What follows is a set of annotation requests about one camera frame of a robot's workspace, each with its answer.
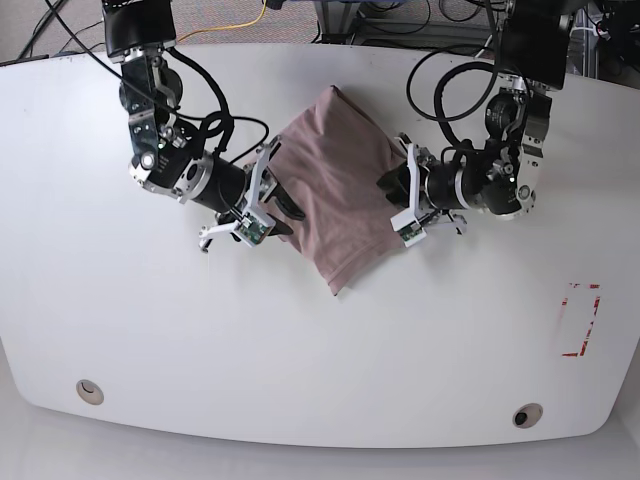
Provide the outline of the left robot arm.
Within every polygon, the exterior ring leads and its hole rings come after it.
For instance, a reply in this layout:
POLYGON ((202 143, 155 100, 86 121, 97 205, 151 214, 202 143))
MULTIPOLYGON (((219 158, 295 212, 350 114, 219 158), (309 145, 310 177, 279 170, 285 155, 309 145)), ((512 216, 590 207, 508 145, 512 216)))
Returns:
POLYGON ((531 209, 549 130, 548 93, 564 86, 576 10, 568 1, 509 1, 502 23, 488 17, 493 62, 452 68, 436 84, 431 113, 412 107, 439 125, 448 148, 434 157, 408 144, 405 163, 377 182, 390 203, 409 207, 416 198, 429 218, 484 210, 507 219, 531 209), (490 73, 489 84, 467 111, 447 115, 446 87, 471 71, 490 73))

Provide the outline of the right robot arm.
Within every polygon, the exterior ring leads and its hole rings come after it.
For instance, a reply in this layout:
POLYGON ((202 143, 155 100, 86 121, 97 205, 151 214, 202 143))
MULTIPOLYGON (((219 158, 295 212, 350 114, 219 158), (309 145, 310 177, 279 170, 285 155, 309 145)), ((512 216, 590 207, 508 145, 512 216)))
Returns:
POLYGON ((292 235, 289 225, 262 208, 272 202, 293 221, 306 217, 268 167, 281 146, 280 138, 264 134, 248 148, 256 159, 245 167, 236 159, 224 159, 242 119, 232 113, 213 76, 177 50, 170 2, 105 1, 102 15, 107 58, 99 59, 87 46, 81 49, 119 81, 134 181, 150 193, 213 211, 215 224, 199 233, 203 242, 222 232, 251 246, 266 237, 292 235), (202 116, 181 112, 183 82, 168 57, 204 80, 217 109, 202 116))

